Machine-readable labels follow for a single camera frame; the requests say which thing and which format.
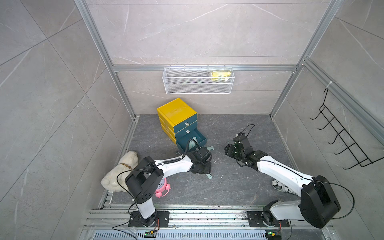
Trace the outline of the teal drawer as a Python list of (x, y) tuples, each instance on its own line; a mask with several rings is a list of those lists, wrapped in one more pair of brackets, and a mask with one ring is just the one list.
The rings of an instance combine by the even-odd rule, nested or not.
[(198, 122), (197, 121), (193, 122), (192, 124), (189, 124), (188, 126), (183, 128), (179, 132), (175, 133), (175, 139), (176, 140), (181, 139), (185, 135), (187, 135), (187, 134), (191, 133), (192, 131), (194, 131), (197, 128), (197, 126), (198, 126)]
[(196, 122), (198, 119), (198, 114), (194, 114), (193, 116), (190, 116), (189, 118), (182, 120), (179, 124), (174, 126), (174, 133), (178, 133), (184, 128), (188, 127), (189, 125)]
[(176, 140), (177, 147), (184, 152), (195, 150), (198, 146), (203, 147), (207, 143), (207, 138), (198, 130), (194, 129), (190, 133)]

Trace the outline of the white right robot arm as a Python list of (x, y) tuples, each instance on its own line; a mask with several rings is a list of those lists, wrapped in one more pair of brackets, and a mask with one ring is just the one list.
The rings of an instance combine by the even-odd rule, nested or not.
[(331, 183), (325, 177), (306, 175), (263, 151), (253, 150), (245, 135), (236, 136), (233, 141), (225, 147), (226, 156), (235, 159), (240, 167), (250, 167), (274, 178), (300, 197), (298, 201), (272, 201), (266, 205), (262, 212), (266, 226), (298, 220), (321, 229), (341, 210)]

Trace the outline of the teal bottom drawer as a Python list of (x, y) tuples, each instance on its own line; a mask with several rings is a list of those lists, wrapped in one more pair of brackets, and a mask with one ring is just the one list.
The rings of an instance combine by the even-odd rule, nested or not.
[(195, 150), (198, 146), (203, 147), (207, 143), (207, 138), (198, 130), (194, 129), (190, 133), (176, 140), (177, 147), (184, 152)]

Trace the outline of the yellow drawer cabinet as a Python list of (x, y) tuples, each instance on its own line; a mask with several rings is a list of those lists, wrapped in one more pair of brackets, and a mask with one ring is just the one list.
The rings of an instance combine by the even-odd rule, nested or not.
[(183, 100), (177, 98), (159, 108), (157, 108), (157, 113), (161, 123), (163, 131), (167, 136), (172, 140), (176, 145), (174, 126), (179, 124), (182, 120), (197, 114), (189, 105), (187, 105)]

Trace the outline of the teal top drawer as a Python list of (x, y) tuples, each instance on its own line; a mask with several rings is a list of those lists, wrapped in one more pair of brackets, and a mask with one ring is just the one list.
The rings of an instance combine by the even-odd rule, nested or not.
[(182, 120), (179, 124), (174, 126), (174, 133), (178, 133), (184, 128), (188, 127), (189, 125), (196, 122), (198, 119), (198, 114), (194, 114), (193, 116), (190, 116), (189, 118)]

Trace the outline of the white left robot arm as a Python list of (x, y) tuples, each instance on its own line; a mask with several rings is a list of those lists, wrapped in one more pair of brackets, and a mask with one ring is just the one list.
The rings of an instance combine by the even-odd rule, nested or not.
[(138, 209), (139, 227), (159, 224), (153, 195), (161, 181), (179, 173), (211, 174), (212, 153), (206, 148), (185, 152), (179, 157), (167, 160), (153, 160), (145, 157), (125, 178), (128, 191), (134, 198)]

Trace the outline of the mint knife vertical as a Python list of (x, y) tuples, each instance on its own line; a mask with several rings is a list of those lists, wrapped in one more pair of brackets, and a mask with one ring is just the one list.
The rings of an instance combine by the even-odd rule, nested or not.
[(198, 145), (196, 137), (193, 137), (192, 139), (190, 139), (189, 143), (190, 142), (194, 143), (196, 146)]

